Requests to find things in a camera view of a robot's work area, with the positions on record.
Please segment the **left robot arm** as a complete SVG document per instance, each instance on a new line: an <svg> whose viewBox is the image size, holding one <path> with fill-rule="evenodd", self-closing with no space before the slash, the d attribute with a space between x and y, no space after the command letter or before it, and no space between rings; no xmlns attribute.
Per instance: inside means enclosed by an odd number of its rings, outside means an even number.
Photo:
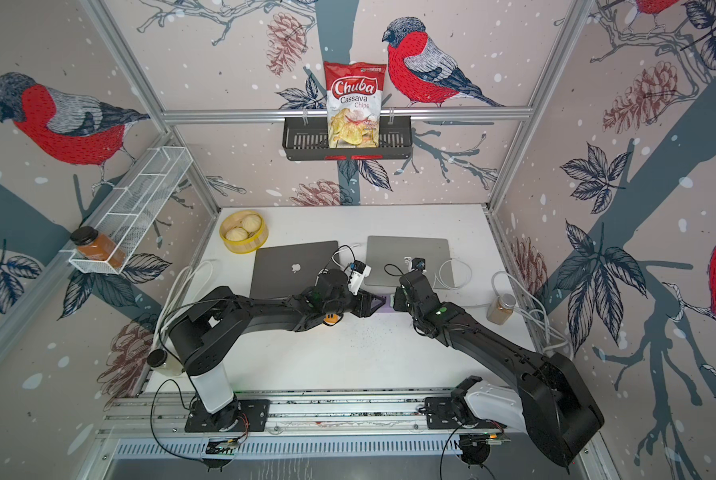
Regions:
<svg viewBox="0 0 716 480"><path fill-rule="evenodd" d="M166 338L195 387L206 412L229 412L237 395L224 361L245 334L281 330L306 332L335 325L351 314L374 315L387 303L382 295L351 288L351 277L340 269L319 273L302 293L279 300L254 299L217 287L166 327Z"/></svg>

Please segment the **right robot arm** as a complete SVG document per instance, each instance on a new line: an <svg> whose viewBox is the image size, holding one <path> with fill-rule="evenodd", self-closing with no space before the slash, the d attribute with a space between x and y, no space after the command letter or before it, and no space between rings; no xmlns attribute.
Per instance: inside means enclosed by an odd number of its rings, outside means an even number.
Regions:
<svg viewBox="0 0 716 480"><path fill-rule="evenodd" d="M528 436L553 463L567 467L603 427L604 416L571 360L525 349L443 302L418 270L399 278L394 308L425 336L469 355L517 392Z"/></svg>

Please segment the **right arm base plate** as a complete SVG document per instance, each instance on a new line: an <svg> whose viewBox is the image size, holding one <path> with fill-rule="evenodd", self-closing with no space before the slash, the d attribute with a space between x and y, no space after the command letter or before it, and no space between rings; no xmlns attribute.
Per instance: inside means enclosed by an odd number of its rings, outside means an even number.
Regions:
<svg viewBox="0 0 716 480"><path fill-rule="evenodd" d="M504 424L492 420L462 420L455 413L451 397L426 397L417 412L424 416L428 430L496 429L504 431Z"/></svg>

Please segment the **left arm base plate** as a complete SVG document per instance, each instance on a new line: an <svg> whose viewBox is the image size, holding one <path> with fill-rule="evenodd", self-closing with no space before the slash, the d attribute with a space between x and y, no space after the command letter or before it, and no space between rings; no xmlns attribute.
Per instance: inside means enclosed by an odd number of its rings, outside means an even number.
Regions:
<svg viewBox="0 0 716 480"><path fill-rule="evenodd" d="M268 419L269 400L234 398L210 413L201 399L192 401L185 424L188 433L263 432Z"/></svg>

